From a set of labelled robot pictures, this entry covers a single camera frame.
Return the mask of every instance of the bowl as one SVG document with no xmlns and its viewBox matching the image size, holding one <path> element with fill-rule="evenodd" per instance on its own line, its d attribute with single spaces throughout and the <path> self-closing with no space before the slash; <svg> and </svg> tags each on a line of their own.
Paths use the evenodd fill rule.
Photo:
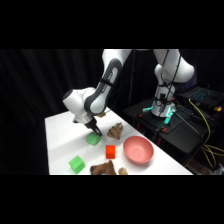
<svg viewBox="0 0 224 224">
<path fill-rule="evenodd" d="M 152 144 L 140 136 L 126 139 L 123 147 L 126 157 L 136 165 L 148 163 L 154 155 Z"/>
</svg>

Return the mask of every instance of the table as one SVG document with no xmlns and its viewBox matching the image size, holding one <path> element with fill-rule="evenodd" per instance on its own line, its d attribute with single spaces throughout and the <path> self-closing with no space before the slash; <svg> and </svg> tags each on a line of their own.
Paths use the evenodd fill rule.
<svg viewBox="0 0 224 224">
<path fill-rule="evenodd" d="M 76 156 L 82 158 L 86 165 L 79 175 L 90 175 L 91 166 L 108 161 L 105 158 L 106 145 L 116 146 L 116 159 L 113 160 L 116 173 L 124 167 L 129 175 L 192 175 L 153 143 L 155 153 L 149 164 L 137 166 L 129 162 L 123 152 L 123 142 L 131 136 L 144 136 L 113 111 L 103 118 L 96 118 L 104 136 L 97 146 L 86 143 L 91 130 L 82 124 L 74 124 L 73 119 L 70 112 L 45 119 L 50 175 L 75 175 L 68 163 Z M 119 122 L 124 126 L 121 139 L 109 138 L 108 130 Z"/>
<path fill-rule="evenodd" d="M 136 114 L 141 114 L 143 108 L 148 108 L 150 105 L 152 105 L 154 99 L 145 100 L 143 102 L 140 102 L 139 104 L 136 104 L 130 108 L 127 108 L 124 110 L 124 113 L 127 114 L 130 118 L 134 118 Z M 177 115 L 173 115 L 172 119 L 180 119 L 177 117 Z M 155 130 L 155 127 L 147 123 L 142 118 L 137 118 L 137 122 L 141 123 L 144 127 L 148 128 L 151 131 Z M 208 133 L 208 129 L 206 126 L 193 123 L 192 121 L 188 121 L 190 125 L 192 125 L 202 136 L 206 136 Z M 171 145 L 175 146 L 177 149 L 179 149 L 182 153 L 185 155 L 192 153 L 196 148 L 200 147 L 201 144 L 201 137 L 193 130 L 191 129 L 186 123 L 182 122 L 177 128 L 175 128 L 173 131 L 171 131 L 168 134 L 160 133 L 159 136 L 164 139 L 165 141 L 169 142 Z"/>
</svg>

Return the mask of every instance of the black background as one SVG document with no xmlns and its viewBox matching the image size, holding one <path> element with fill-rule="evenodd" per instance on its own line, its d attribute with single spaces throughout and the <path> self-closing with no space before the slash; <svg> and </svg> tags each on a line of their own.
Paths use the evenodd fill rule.
<svg viewBox="0 0 224 224">
<path fill-rule="evenodd" d="M 224 92 L 224 49 L 180 52 L 196 67 L 199 79 L 207 81 L 211 89 Z M 0 50 L 0 174 L 48 174 L 44 119 L 67 111 L 62 97 L 68 90 L 98 85 L 104 69 L 102 53 L 103 49 Z M 122 83 L 131 75 L 133 54 L 123 68 Z M 134 66 L 138 69 L 131 105 L 154 96 L 156 65 L 152 51 L 136 51 Z M 130 81 L 122 88 L 114 108 L 121 117 L 129 106 L 129 90 Z M 109 107 L 116 98 L 110 98 Z M 224 148 L 222 127 L 213 143 Z"/>
</svg>

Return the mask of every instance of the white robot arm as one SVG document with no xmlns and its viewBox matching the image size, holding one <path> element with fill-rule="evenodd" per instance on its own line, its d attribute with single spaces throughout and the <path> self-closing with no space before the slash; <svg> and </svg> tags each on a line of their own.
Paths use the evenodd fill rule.
<svg viewBox="0 0 224 224">
<path fill-rule="evenodd" d="M 97 88 L 70 90 L 65 94 L 63 103 L 75 115 L 75 123 L 82 123 L 87 128 L 91 128 L 96 134 L 102 135 L 96 125 L 94 116 L 105 111 L 108 97 L 114 85 L 116 85 L 131 51 L 132 49 L 105 49 L 103 53 L 104 73 Z M 154 49 L 154 54 L 158 61 L 155 74 L 159 86 L 152 113 L 156 116 L 167 117 L 168 108 L 174 106 L 171 101 L 175 91 L 172 82 L 187 82 L 192 78 L 194 68 L 180 56 L 178 49 Z"/>
</svg>

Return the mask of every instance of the green object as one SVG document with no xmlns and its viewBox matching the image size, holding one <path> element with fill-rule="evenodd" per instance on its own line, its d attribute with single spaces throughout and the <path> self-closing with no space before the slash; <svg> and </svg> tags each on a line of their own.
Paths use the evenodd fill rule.
<svg viewBox="0 0 224 224">
<path fill-rule="evenodd" d="M 91 133 L 87 136 L 86 142 L 90 145 L 96 146 L 100 140 L 102 139 L 102 136 L 98 136 L 95 133 Z"/>
<path fill-rule="evenodd" d="M 73 160 L 71 160 L 69 165 L 76 174 L 79 174 L 85 168 L 85 164 L 79 156 L 76 156 Z"/>
</svg>

